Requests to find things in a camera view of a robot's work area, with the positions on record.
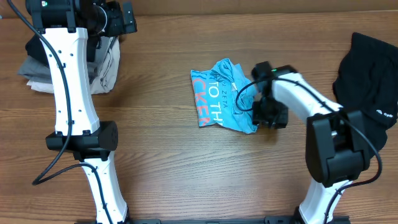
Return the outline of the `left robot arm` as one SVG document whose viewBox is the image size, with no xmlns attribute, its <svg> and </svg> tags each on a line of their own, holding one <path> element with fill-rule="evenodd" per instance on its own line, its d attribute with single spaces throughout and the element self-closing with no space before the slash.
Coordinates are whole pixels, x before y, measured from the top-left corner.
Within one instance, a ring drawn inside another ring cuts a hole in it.
<svg viewBox="0 0 398 224">
<path fill-rule="evenodd" d="M 73 154 L 90 184 L 96 223 L 131 223 L 114 164 L 118 128 L 100 121 L 93 105 L 87 66 L 90 39 L 117 37 L 137 30 L 132 4 L 117 1 L 27 1 L 29 27 L 41 40 L 55 97 L 55 130 L 50 150 Z"/>
</svg>

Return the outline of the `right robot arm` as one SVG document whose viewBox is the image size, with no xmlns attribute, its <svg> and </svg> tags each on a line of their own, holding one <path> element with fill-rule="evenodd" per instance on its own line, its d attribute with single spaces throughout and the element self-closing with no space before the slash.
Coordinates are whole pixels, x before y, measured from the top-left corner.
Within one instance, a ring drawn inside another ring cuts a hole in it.
<svg viewBox="0 0 398 224">
<path fill-rule="evenodd" d="M 349 223 L 334 217 L 343 192 L 367 170 L 369 145 L 360 111 L 344 110 L 311 87 L 290 65 L 255 65 L 251 75 L 261 92 L 253 103 L 254 124 L 285 128 L 289 111 L 306 126 L 305 162 L 312 177 L 304 201 L 292 216 L 267 217 L 266 223 Z"/>
</svg>

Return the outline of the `light blue printed t-shirt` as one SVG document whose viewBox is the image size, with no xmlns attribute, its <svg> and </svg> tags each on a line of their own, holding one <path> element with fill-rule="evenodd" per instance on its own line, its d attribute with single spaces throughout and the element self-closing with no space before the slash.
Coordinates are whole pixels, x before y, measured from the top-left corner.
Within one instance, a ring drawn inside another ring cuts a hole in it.
<svg viewBox="0 0 398 224">
<path fill-rule="evenodd" d="M 240 64 L 224 58 L 204 71 L 190 72 L 200 127 L 218 124 L 224 128 L 255 133 L 250 110 L 257 90 L 250 86 Z"/>
</svg>

